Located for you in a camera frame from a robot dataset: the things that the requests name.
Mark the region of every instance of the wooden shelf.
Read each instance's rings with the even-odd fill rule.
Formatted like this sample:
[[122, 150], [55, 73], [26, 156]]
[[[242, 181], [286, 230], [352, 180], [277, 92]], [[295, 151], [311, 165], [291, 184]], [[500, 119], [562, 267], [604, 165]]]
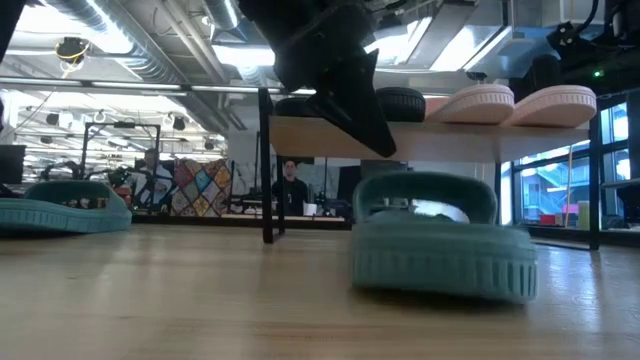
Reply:
[[[390, 123], [398, 151], [387, 160], [496, 163], [588, 139], [588, 130]], [[272, 116], [270, 140], [283, 156], [384, 160], [324, 119]]]

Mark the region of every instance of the patterned fabric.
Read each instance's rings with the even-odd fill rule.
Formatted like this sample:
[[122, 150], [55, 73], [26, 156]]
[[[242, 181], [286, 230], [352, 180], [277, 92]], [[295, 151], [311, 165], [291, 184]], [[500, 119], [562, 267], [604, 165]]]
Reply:
[[204, 171], [209, 174], [209, 177], [215, 178], [222, 165], [224, 165], [224, 160], [212, 161], [204, 166]]
[[218, 196], [216, 196], [216, 198], [213, 200], [213, 204], [211, 204], [211, 206], [213, 207], [213, 211], [215, 211], [218, 214], [226, 214], [227, 213], [227, 196], [224, 194], [224, 192], [219, 192]]
[[211, 178], [204, 170], [200, 170], [200, 172], [196, 174], [196, 186], [198, 186], [198, 191], [203, 192], [210, 183]]
[[180, 164], [176, 167], [175, 174], [173, 175], [173, 180], [175, 180], [178, 187], [183, 188], [191, 181], [193, 181], [193, 174], [187, 168], [187, 166], [180, 161]]
[[229, 212], [231, 172], [225, 160], [207, 164], [180, 160], [174, 179], [178, 190], [173, 195], [172, 216], [220, 217]]
[[187, 166], [187, 168], [189, 169], [189, 172], [191, 172], [192, 175], [195, 175], [198, 172], [200, 172], [200, 170], [202, 170], [202, 164], [195, 162], [193, 160], [187, 160], [185, 162], [185, 165]]
[[213, 208], [209, 208], [209, 210], [207, 210], [207, 212], [204, 213], [204, 217], [218, 217], [218, 214], [216, 214], [216, 212], [213, 211]]
[[231, 182], [231, 172], [229, 171], [229, 169], [227, 169], [226, 166], [221, 167], [220, 170], [218, 170], [218, 173], [215, 177], [215, 182], [221, 189], [229, 186], [229, 183]]
[[189, 202], [196, 201], [196, 199], [200, 196], [200, 191], [198, 191], [198, 186], [195, 184], [195, 182], [187, 185], [182, 191]]
[[204, 213], [206, 213], [210, 207], [211, 205], [202, 196], [193, 202], [193, 208], [196, 209], [196, 214], [200, 217], [204, 216]]
[[218, 185], [216, 185], [216, 183], [212, 181], [209, 184], [209, 186], [204, 190], [202, 195], [204, 196], [205, 199], [207, 199], [209, 203], [212, 203], [219, 192], [220, 192], [220, 188], [218, 188]]
[[180, 216], [196, 216], [196, 210], [192, 206], [187, 206], [180, 212]]
[[189, 200], [187, 200], [182, 191], [178, 191], [173, 195], [172, 207], [176, 213], [180, 213], [187, 206], [189, 206]]

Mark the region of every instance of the man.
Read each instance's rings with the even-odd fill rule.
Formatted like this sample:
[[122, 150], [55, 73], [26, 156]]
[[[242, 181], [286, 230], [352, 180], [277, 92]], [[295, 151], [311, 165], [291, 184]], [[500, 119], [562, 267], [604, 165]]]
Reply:
[[[304, 203], [309, 199], [307, 193], [307, 185], [296, 178], [298, 167], [293, 160], [287, 160], [284, 163], [284, 213], [285, 215], [303, 216]], [[282, 185], [276, 181], [271, 191], [278, 198]]]
[[[162, 200], [162, 198], [167, 195], [169, 189], [171, 189], [171, 180], [164, 178], [172, 178], [172, 176], [169, 170], [162, 167], [162, 165], [160, 165], [160, 163], [158, 162], [158, 150], [156, 149], [151, 148], [144, 152], [144, 163], [145, 166], [140, 170], [149, 172], [151, 175], [153, 175], [153, 168], [155, 167], [156, 175], [161, 177], [156, 178], [155, 191], [153, 194], [153, 204], [157, 205], [160, 203], [160, 200]], [[136, 196], [139, 196], [142, 204], [146, 204], [149, 200], [150, 195], [149, 190], [145, 189], [147, 178], [142, 174], [137, 175], [138, 176], [136, 176], [135, 194]]]

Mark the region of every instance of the black cable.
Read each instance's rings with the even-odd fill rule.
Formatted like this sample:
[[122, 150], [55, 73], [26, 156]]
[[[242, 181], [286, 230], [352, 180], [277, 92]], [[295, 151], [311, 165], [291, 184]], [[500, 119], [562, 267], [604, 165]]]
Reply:
[[587, 26], [591, 25], [591, 22], [593, 21], [593, 18], [596, 17], [596, 12], [598, 11], [598, 3], [598, 0], [593, 0], [593, 5], [591, 5], [591, 12], [589, 13], [589, 17], [584, 23], [578, 25], [575, 31], [576, 35], [580, 34], [584, 29], [587, 28]]

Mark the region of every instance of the glass window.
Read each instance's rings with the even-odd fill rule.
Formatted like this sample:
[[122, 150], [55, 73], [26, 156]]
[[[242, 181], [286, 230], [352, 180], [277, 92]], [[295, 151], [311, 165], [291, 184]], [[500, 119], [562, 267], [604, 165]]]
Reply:
[[[589, 140], [584, 140], [584, 141], [580, 141], [578, 143], [573, 144], [572, 150], [579, 151], [579, 150], [584, 150], [588, 148], [589, 148]], [[540, 154], [525, 156], [522, 159], [520, 159], [517, 163], [518, 165], [526, 165], [538, 160], [553, 159], [554, 157], [569, 154], [569, 150], [570, 150], [570, 147], [565, 146], [558, 149], [549, 150]]]
[[[568, 162], [525, 169], [521, 182], [521, 222], [564, 225], [569, 213], [569, 227], [578, 226], [579, 203], [589, 201], [589, 159], [573, 161], [569, 183]], [[559, 215], [558, 219], [541, 215]]]
[[629, 138], [627, 104], [616, 105], [602, 112], [602, 141], [609, 144]]
[[511, 163], [504, 163], [500, 169], [500, 223], [511, 224]]
[[[631, 168], [629, 164], [629, 150], [624, 149], [604, 155], [604, 181], [614, 182], [631, 179]], [[618, 199], [616, 189], [606, 189], [605, 197], [605, 213], [603, 218], [603, 227], [610, 228], [624, 214], [622, 202]]]

